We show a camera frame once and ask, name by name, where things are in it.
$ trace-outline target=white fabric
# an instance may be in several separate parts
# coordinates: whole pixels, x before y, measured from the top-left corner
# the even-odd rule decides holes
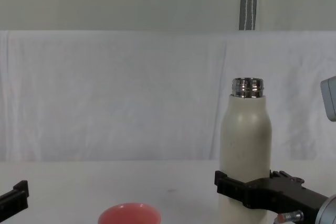
[[[258,30],[336,30],[334,0],[259,0]]]
[[[2,44],[2,160],[211,157],[222,35],[14,31]]]
[[[11,31],[0,43],[0,159],[209,159],[235,77],[261,77],[273,158],[336,153],[320,81],[336,33]]]

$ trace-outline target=tabletop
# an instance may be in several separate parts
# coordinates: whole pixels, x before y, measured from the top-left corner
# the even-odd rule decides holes
[[[274,170],[304,178],[326,196],[336,193],[332,161],[277,162]],[[218,161],[0,163],[0,193],[28,180],[29,208],[4,224],[93,224],[123,202],[156,207],[162,224],[216,223]],[[269,214],[270,223],[274,214]]]

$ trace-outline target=silver bottle rim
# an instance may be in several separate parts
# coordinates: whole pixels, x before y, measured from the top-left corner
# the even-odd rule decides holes
[[[260,78],[235,78],[232,81],[232,96],[260,98],[264,96],[264,81]]]

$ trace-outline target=pink bowl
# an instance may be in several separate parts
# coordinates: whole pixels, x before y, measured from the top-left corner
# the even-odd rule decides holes
[[[160,213],[141,203],[125,203],[107,209],[98,219],[98,224],[160,224]]]

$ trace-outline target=bottle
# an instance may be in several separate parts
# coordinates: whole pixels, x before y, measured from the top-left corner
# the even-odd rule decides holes
[[[262,79],[234,79],[222,121],[220,170],[242,182],[269,177],[272,129],[263,91]],[[220,224],[261,224],[266,223],[266,211],[245,208],[219,195],[219,220]]]

